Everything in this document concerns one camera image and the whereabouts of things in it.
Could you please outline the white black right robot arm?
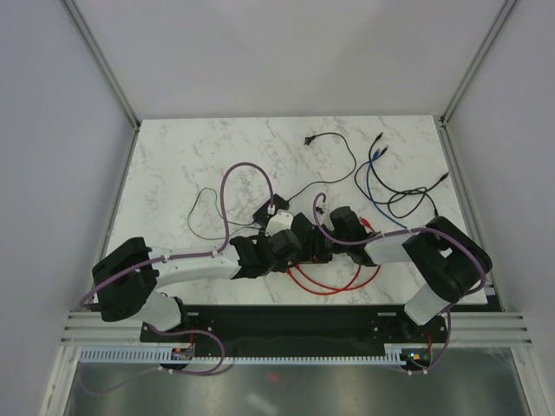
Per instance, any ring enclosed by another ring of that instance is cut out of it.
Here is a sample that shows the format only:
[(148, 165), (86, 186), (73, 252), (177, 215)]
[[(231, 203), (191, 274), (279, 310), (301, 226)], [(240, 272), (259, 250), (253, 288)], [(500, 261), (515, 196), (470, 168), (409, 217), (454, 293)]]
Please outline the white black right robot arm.
[(481, 290), (493, 268), (490, 256), (447, 218), (439, 216), (409, 230), (378, 233), (359, 240), (339, 238), (327, 231), (318, 215), (316, 227), (333, 244), (357, 249), (373, 265), (412, 263), (425, 284), (404, 305), (396, 321), (397, 334), (418, 341), (428, 322), (465, 296)]

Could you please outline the black network switch box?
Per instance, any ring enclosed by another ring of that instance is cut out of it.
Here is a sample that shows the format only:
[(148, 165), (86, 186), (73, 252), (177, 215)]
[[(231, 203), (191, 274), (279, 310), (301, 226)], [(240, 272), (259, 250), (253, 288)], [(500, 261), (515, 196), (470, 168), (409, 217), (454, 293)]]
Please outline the black network switch box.
[(317, 228), (303, 213), (295, 215), (290, 229), (279, 234), (281, 246), (278, 254), (287, 267), (317, 260)]

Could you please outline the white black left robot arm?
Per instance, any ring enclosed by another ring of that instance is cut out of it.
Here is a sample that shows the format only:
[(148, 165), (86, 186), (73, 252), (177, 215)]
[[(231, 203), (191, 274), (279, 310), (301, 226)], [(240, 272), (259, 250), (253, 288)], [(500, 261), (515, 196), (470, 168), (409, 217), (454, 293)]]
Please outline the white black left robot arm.
[(134, 237), (93, 268), (93, 294), (104, 322), (137, 319), (169, 341), (182, 341), (190, 329), (185, 304), (160, 288), (196, 280), (258, 278), (284, 269), (301, 251), (291, 230), (269, 237), (234, 237), (223, 250), (200, 253), (155, 250), (142, 237)]

